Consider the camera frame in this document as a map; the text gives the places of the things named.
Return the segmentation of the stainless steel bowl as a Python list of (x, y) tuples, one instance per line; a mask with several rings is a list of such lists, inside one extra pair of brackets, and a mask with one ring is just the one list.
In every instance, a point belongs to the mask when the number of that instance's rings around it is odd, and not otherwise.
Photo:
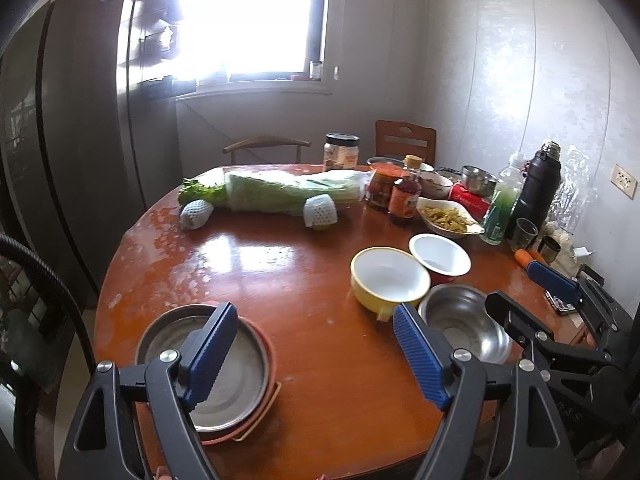
[(424, 322), (440, 330), (454, 349), (465, 348), (477, 359), (504, 364), (511, 354), (512, 339), (485, 309), (484, 292), (465, 284), (433, 287), (420, 302)]

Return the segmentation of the foam-netted fruit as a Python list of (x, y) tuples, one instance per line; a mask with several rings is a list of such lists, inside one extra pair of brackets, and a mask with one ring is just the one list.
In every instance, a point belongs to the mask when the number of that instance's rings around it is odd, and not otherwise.
[(329, 229), (337, 222), (337, 210), (329, 194), (321, 194), (306, 200), (303, 219), (307, 229), (316, 231)]
[(194, 200), (182, 208), (179, 226), (184, 230), (197, 230), (206, 225), (214, 206), (206, 200)]

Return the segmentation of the wall power socket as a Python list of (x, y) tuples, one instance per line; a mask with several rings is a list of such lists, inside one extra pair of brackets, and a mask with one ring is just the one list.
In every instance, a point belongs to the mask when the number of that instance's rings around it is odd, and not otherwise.
[(611, 174), (611, 183), (630, 200), (634, 198), (634, 194), (637, 192), (637, 179), (620, 165), (614, 165)]

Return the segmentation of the green drink bottle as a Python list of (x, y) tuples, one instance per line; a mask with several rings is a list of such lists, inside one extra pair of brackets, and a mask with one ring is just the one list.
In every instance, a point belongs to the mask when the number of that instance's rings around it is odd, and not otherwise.
[(514, 204), (524, 185), (526, 159), (521, 152), (513, 153), (506, 168), (499, 172), (494, 195), (484, 215), (484, 232), (480, 239), (488, 245), (499, 245), (509, 224)]

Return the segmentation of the metal object at edge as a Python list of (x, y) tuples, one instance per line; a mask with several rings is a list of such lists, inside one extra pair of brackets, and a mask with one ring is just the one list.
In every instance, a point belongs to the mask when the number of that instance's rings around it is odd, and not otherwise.
[(577, 312), (576, 304), (579, 301), (578, 298), (565, 301), (558, 296), (554, 296), (548, 290), (544, 292), (544, 296), (546, 297), (551, 309), (559, 316), (572, 315)]

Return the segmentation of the red chili sauce jar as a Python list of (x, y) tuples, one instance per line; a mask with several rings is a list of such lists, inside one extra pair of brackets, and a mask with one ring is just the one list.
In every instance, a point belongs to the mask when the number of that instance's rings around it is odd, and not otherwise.
[(402, 175), (402, 168), (390, 162), (374, 162), (371, 169), (372, 176), (367, 187), (366, 202), (372, 208), (388, 211), (390, 196), (395, 181)]

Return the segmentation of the white ceramic bowl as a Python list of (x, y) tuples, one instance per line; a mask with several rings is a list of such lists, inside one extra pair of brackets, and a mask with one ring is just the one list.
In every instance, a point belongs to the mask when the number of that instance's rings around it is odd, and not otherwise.
[(420, 175), (422, 195), (433, 200), (446, 200), (454, 182), (435, 171), (422, 171)]

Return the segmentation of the pink plastic plate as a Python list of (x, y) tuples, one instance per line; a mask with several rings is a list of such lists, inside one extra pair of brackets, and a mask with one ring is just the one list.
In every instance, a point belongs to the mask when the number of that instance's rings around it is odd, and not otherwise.
[(280, 392), (273, 343), (239, 317), (235, 341), (208, 399), (192, 413), (202, 443), (242, 442), (257, 428)]

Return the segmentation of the foam-netted fruit left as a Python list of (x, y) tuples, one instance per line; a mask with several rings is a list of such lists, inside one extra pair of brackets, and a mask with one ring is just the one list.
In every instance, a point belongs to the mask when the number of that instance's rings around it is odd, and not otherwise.
[(206, 225), (214, 206), (206, 200), (194, 200), (182, 208), (179, 226), (184, 230), (197, 230)]

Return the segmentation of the red tissue pack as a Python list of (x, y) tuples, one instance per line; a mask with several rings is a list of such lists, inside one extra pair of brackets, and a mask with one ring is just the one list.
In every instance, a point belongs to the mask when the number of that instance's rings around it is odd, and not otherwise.
[(461, 182), (452, 186), (449, 199), (461, 204), (478, 222), (483, 220), (490, 205), (489, 198), (471, 193)]

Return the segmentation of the wrapped napa cabbage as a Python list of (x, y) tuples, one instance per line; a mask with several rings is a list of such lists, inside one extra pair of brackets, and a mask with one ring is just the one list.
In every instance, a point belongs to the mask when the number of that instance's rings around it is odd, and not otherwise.
[(300, 216), (307, 200), (329, 195), (338, 211), (363, 199), (370, 171), (331, 170), (320, 174), (289, 174), (284, 170), (232, 170), (224, 176), (233, 211)]

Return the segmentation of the foam-netted fruit right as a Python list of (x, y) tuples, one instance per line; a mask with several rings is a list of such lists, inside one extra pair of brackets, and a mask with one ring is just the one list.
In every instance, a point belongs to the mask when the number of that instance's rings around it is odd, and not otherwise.
[(316, 231), (329, 229), (337, 222), (337, 210), (329, 194), (321, 194), (306, 200), (303, 219), (307, 229)]

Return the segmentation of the red instant noodle bowl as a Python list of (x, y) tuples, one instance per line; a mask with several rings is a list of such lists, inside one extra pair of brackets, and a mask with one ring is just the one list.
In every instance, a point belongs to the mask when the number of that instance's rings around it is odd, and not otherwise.
[(416, 234), (409, 240), (409, 252), (431, 275), (432, 285), (450, 283), (472, 268), (469, 254), (449, 238)]

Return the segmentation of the round steel plate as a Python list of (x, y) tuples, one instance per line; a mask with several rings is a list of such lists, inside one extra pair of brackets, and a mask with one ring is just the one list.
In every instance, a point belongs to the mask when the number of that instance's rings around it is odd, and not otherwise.
[[(214, 311), (209, 304), (191, 304), (163, 313), (144, 331), (136, 362), (146, 364), (164, 350), (178, 349)], [(272, 370), (265, 338), (252, 322), (240, 318), (212, 391), (191, 413), (195, 429), (201, 434), (218, 434), (246, 422), (266, 396)]]

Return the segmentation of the small steel bowl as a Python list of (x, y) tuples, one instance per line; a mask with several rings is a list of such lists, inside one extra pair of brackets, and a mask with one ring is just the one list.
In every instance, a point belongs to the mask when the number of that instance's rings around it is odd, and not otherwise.
[(494, 194), (498, 179), (493, 174), (472, 165), (464, 165), (461, 172), (462, 184), (471, 194), (483, 198)]

